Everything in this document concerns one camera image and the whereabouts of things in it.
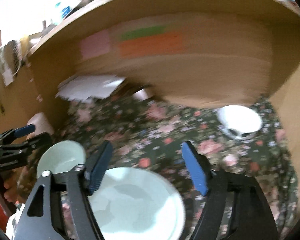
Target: white bowl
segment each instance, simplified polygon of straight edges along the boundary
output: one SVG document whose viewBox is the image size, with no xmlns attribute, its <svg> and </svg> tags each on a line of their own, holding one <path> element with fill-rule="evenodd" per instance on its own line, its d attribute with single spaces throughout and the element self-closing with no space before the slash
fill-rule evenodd
<svg viewBox="0 0 300 240">
<path fill-rule="evenodd" d="M 41 157 L 37 167 L 37 178 L 43 171 L 52 174 L 67 172 L 77 164 L 86 162 L 86 153 L 80 143 L 75 141 L 62 141 L 51 146 Z"/>
<path fill-rule="evenodd" d="M 218 120 L 223 125 L 223 133 L 232 139 L 247 140 L 262 128 L 262 118 L 245 106 L 231 105 L 218 110 Z"/>
<path fill-rule="evenodd" d="M 151 171 L 110 169 L 89 201 L 105 240 L 178 240 L 183 232 L 179 192 Z"/>
</svg>

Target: orange paper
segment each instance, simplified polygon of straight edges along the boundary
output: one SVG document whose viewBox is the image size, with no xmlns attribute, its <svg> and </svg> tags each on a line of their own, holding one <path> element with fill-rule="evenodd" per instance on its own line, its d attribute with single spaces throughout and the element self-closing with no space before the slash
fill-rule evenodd
<svg viewBox="0 0 300 240">
<path fill-rule="evenodd" d="M 178 54 L 184 51 L 181 33 L 170 32 L 123 41 L 119 44 L 121 57 L 135 58 Z"/>
</svg>

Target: floral tablecloth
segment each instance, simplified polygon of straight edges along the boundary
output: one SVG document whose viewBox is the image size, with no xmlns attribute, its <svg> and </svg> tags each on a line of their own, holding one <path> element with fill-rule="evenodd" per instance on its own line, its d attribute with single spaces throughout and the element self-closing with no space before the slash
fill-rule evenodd
<svg viewBox="0 0 300 240">
<path fill-rule="evenodd" d="M 110 98 L 93 104 L 72 102 L 66 126 L 55 135 L 56 142 L 74 140 L 87 156 L 109 140 L 114 146 L 110 168 L 140 167 L 161 174 L 180 192 L 186 208 L 181 240 L 190 237 L 206 198 L 195 190 L 181 156 L 180 144 L 190 140 L 199 154 L 226 171 L 256 176 L 269 202 L 282 237 L 293 226 L 297 206 L 297 176 L 286 147 L 285 132 L 267 99 L 251 106 L 263 119 L 255 138 L 236 141 L 221 132 L 217 109 L 196 109 L 131 97 Z M 25 198 L 35 182 L 39 156 L 33 157 L 18 182 Z M 231 195 L 226 205 L 219 237 L 227 231 Z"/>
</svg>

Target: blue rubber tip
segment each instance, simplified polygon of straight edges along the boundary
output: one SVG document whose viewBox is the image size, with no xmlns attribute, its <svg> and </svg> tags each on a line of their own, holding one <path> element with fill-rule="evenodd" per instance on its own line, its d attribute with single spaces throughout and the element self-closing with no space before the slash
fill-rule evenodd
<svg viewBox="0 0 300 240">
<path fill-rule="evenodd" d="M 182 157 L 186 163 L 186 167 L 189 170 L 191 180 L 196 188 L 203 196 L 207 194 L 207 179 L 200 164 L 194 156 L 194 152 L 188 146 L 186 142 L 181 145 Z"/>
</svg>

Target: stack of paper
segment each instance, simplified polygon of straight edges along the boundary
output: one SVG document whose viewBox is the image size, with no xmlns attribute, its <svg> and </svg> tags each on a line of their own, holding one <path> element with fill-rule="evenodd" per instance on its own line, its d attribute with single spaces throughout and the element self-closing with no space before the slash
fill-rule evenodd
<svg viewBox="0 0 300 240">
<path fill-rule="evenodd" d="M 56 97 L 69 101 L 91 102 L 93 98 L 109 97 L 125 78 L 115 75 L 72 76 L 61 82 Z"/>
</svg>

